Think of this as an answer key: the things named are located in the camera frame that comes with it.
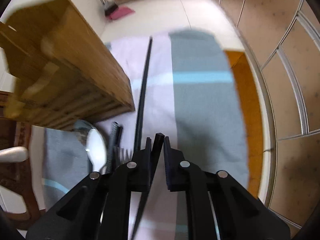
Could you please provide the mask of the large steel ladle spoon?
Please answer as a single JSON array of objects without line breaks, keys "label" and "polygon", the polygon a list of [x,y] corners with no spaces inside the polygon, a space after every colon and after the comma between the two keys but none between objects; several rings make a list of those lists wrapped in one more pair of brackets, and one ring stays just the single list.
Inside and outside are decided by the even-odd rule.
[{"label": "large steel ladle spoon", "polygon": [[90,130],[96,129],[91,123],[86,120],[79,119],[74,123],[73,133],[83,146],[87,144],[87,137]]}]

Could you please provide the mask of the orange wooden table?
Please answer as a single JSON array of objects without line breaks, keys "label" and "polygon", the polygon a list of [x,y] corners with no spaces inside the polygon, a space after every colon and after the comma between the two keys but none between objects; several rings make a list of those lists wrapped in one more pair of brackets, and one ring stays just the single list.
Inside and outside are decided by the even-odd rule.
[{"label": "orange wooden table", "polygon": [[234,75],[248,145],[248,191],[258,197],[263,168],[263,123],[255,80],[245,53],[226,50],[225,54]]}]

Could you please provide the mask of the steel fork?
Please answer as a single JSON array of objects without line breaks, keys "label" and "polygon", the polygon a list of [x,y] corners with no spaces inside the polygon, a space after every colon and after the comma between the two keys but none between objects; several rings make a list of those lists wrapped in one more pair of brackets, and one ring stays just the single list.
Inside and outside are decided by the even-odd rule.
[{"label": "steel fork", "polygon": [[132,149],[121,148],[118,146],[114,146],[114,155],[116,159],[116,165],[120,166],[122,164],[128,163],[131,161],[133,156]]}]

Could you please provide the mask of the white ceramic spoon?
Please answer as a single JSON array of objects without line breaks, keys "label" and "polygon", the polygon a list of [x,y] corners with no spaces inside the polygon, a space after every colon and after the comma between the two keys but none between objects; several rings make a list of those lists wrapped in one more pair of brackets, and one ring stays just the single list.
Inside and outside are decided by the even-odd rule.
[{"label": "white ceramic spoon", "polygon": [[88,132],[86,140],[86,152],[92,164],[94,172],[106,173],[107,148],[103,136],[97,129]]}]

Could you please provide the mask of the carved dark wooden chair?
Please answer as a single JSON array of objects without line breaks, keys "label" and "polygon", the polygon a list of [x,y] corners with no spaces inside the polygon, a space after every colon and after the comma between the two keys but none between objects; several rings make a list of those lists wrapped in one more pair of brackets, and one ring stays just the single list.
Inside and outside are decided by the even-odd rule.
[{"label": "carved dark wooden chair", "polygon": [[[9,95],[9,92],[1,91],[1,150],[13,146],[29,148],[31,125],[4,117]],[[21,163],[2,163],[1,186],[20,195],[25,203],[24,213],[5,213],[17,229],[28,230],[45,214],[44,209],[39,209],[33,191],[30,159]]]}]

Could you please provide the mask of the bamboo utensil holder box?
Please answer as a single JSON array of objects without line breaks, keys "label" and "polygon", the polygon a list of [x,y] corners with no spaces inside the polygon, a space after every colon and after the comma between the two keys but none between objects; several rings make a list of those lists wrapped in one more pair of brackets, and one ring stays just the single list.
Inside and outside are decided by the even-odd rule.
[{"label": "bamboo utensil holder box", "polygon": [[6,118],[70,131],[135,110],[129,78],[71,0],[48,0],[1,23],[14,91]]}]

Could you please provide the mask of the kitchen counter with cabinets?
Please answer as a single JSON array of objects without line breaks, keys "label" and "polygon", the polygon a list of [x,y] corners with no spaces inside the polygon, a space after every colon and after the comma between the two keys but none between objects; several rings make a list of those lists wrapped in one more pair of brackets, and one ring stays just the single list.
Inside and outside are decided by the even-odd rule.
[{"label": "kitchen counter with cabinets", "polygon": [[319,202],[319,0],[180,1],[189,27],[245,51],[265,138],[258,194],[297,233]]}]

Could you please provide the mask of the broom with pink dustpan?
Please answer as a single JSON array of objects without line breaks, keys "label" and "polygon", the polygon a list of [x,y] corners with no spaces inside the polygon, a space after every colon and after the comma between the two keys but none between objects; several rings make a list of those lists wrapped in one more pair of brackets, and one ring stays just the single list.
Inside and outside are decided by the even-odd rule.
[{"label": "broom with pink dustpan", "polygon": [[135,13],[134,10],[126,6],[118,6],[115,2],[100,0],[103,5],[104,15],[107,20],[115,21]]}]

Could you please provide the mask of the grey lilac striped cloth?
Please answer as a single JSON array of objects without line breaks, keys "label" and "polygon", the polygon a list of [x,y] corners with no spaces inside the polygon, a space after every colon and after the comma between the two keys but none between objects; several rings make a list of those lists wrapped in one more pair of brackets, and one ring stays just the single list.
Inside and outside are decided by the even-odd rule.
[{"label": "grey lilac striped cloth", "polygon": [[[203,171],[225,170],[248,188],[245,124],[227,57],[208,33],[182,30],[153,36],[145,94],[142,148],[146,137],[169,137],[172,148]],[[148,37],[105,45],[130,78],[138,109]],[[120,146],[133,150],[137,113],[96,123],[105,136],[123,125]],[[85,147],[74,133],[46,129],[43,194],[49,210],[89,173]],[[135,239],[188,239],[184,192],[169,192],[163,153]]]}]

